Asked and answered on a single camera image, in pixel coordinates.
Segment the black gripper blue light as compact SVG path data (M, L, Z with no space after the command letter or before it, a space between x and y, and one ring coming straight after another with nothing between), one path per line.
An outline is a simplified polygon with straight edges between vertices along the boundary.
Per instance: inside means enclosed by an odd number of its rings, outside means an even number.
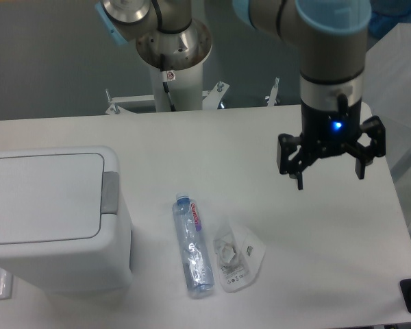
M294 179L303 190L303 171L319 158L347 153L356 159L355 173L365 177L366 167L374 158L386 155L386 128L375 115L360 124L362 103L348 107L345 113L317 110L302 103L302 133L280 134L277 138L279 173Z

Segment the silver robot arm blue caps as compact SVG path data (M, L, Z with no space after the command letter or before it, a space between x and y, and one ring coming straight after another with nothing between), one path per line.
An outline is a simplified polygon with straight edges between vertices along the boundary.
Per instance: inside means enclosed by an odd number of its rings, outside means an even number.
M386 130L377 116L360 118L366 56L368 1L234 1L240 20L293 45L300 60L301 126L298 136L280 134L277 166L303 184L317 160L349 154L359 179L386 153ZM96 11L118 44L135 42L155 73L160 112L198 110L201 81L181 73L201 66L212 49L208 28L194 19L190 1L98 1Z

